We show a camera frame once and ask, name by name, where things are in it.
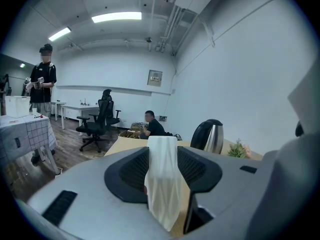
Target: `desk leg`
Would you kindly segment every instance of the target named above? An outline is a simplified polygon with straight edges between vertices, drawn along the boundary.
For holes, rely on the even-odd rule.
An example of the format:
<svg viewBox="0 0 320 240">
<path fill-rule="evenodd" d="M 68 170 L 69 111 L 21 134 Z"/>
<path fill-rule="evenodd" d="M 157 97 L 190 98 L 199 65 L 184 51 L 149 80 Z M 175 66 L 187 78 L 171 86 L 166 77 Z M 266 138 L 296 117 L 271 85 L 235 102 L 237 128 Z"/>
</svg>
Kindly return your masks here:
<svg viewBox="0 0 320 240">
<path fill-rule="evenodd" d="M 40 148 L 40 147 L 38 148 L 38 152 L 39 152 L 39 155 L 40 155 L 41 161 L 42 161 L 42 162 L 43 162 L 43 161 L 45 161 L 45 160 L 46 160 L 46 158 L 44 157 L 44 154 L 42 153 L 42 150 L 41 150 L 41 148 Z"/>
<path fill-rule="evenodd" d="M 61 124 L 62 124 L 62 129 L 64 130 L 65 129 L 64 108 L 63 106 L 60 106 L 60 107 L 61 107 Z"/>
<path fill-rule="evenodd" d="M 51 163 L 51 165 L 52 165 L 52 168 L 53 168 L 55 174 L 56 174 L 56 175 L 59 175 L 59 174 L 60 174 L 60 171 L 58 170 L 57 165 L 56 165 L 56 162 L 55 162 L 55 160 L 54 160 L 54 158 L 53 158 L 53 156 L 52 156 L 52 153 L 51 153 L 49 144 L 45 145 L 44 148 L 45 148 L 46 155 L 47 155 L 48 158 L 49 158 L 49 161 L 50 161 L 50 163 Z"/>
<path fill-rule="evenodd" d="M 82 126 L 82 120 L 81 119 L 79 119 L 79 126 Z"/>
<path fill-rule="evenodd" d="M 54 105 L 55 120 L 58 121 L 58 104 Z"/>
</svg>

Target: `chair base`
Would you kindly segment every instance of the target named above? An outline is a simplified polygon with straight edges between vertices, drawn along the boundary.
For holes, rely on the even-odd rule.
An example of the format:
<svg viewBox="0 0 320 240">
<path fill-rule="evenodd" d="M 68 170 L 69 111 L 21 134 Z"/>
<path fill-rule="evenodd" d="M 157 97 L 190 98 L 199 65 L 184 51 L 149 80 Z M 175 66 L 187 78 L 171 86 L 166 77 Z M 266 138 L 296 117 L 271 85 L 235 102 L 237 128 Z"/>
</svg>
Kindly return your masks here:
<svg viewBox="0 0 320 240">
<path fill-rule="evenodd" d="M 80 151 L 83 151 L 83 148 L 84 148 L 85 146 L 87 146 L 87 145 L 89 145 L 89 144 L 91 144 L 91 143 L 94 143 L 94 144 L 97 146 L 97 148 L 98 148 L 98 153 L 101 153 L 101 149 L 100 149 L 100 147 L 99 147 L 98 142 L 103 142 L 103 141 L 107 141 L 107 139 L 102 139 L 102 138 L 100 138 L 99 135 L 93 134 L 91 138 L 83 138 L 83 139 L 82 139 L 82 142 L 85 143 L 85 144 L 83 144 L 83 145 L 79 148 L 79 150 L 80 150 Z"/>
</svg>

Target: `black t-shirt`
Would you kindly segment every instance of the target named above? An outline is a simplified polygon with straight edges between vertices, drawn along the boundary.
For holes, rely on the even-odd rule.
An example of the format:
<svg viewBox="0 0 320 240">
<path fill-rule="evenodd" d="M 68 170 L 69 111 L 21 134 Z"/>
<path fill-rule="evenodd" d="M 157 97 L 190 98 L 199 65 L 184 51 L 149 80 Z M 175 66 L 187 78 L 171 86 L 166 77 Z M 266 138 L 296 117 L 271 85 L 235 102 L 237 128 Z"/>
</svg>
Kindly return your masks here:
<svg viewBox="0 0 320 240">
<path fill-rule="evenodd" d="M 166 136 L 164 127 L 156 119 L 149 123 L 147 131 L 151 132 L 150 136 Z"/>
<path fill-rule="evenodd" d="M 31 82 L 37 82 L 39 78 L 43 77 L 44 83 L 51 83 L 56 82 L 56 66 L 50 66 L 51 62 L 46 64 L 40 63 L 38 66 L 34 66 L 32 73 L 31 73 Z M 51 99 L 51 92 L 50 88 L 41 88 L 35 89 L 34 87 L 31 88 L 30 92 L 30 101 L 32 103 L 44 103 L 50 102 Z"/>
</svg>

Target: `seated man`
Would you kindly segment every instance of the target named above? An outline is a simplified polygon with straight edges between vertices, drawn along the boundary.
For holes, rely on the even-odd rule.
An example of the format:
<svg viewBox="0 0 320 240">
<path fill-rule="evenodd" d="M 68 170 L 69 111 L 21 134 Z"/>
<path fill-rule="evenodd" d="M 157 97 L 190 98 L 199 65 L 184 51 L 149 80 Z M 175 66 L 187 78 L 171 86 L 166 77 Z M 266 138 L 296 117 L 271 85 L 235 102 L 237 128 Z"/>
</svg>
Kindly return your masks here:
<svg viewBox="0 0 320 240">
<path fill-rule="evenodd" d="M 166 136 L 164 127 L 155 119 L 155 113 L 151 110 L 145 112 L 145 120 L 149 123 L 148 129 L 143 129 L 140 139 L 148 139 L 149 136 Z"/>
</svg>

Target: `green plant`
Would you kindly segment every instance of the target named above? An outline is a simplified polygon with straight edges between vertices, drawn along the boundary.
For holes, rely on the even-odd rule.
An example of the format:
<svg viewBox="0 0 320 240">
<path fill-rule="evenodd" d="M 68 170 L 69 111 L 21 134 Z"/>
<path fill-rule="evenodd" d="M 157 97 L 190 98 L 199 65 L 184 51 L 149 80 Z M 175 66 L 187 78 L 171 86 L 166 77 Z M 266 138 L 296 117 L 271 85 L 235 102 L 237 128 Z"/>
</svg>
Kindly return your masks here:
<svg viewBox="0 0 320 240">
<path fill-rule="evenodd" d="M 249 147 L 243 146 L 241 140 L 238 138 L 235 144 L 230 144 L 228 156 L 235 158 L 250 158 L 248 150 Z"/>
</svg>

